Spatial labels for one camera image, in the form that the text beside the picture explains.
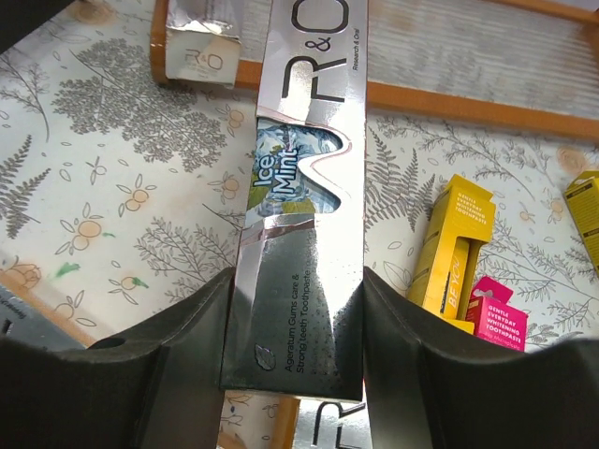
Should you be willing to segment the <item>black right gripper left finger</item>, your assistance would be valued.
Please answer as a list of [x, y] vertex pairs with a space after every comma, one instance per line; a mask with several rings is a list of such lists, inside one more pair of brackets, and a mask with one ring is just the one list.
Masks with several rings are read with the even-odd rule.
[[5, 448], [213, 448], [232, 269], [90, 346], [1, 293]]

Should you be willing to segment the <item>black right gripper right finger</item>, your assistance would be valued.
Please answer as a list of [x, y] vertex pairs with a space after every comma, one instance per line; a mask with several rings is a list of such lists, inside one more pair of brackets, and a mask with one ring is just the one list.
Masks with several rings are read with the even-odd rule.
[[594, 448], [598, 343], [526, 354], [471, 336], [364, 272], [365, 386], [376, 448]]

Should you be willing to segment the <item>silver gold R&O box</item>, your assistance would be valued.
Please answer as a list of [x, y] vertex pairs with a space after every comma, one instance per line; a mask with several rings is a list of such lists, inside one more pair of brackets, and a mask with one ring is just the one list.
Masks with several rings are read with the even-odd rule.
[[360, 403], [227, 391], [219, 448], [371, 448], [368, 408]]

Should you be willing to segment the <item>silver R&O Ice Mint box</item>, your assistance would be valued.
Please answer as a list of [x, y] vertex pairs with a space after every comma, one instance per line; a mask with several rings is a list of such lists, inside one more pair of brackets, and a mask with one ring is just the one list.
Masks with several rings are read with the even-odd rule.
[[368, 5], [275, 1], [221, 384], [362, 398]]

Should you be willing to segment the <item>yellow Be You toothpaste box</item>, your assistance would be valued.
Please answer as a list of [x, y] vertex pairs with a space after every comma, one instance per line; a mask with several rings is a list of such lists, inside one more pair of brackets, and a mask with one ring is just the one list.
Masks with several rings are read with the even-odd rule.
[[481, 248], [489, 243], [495, 216], [492, 193], [455, 175], [434, 202], [408, 300], [473, 334], [466, 320]]

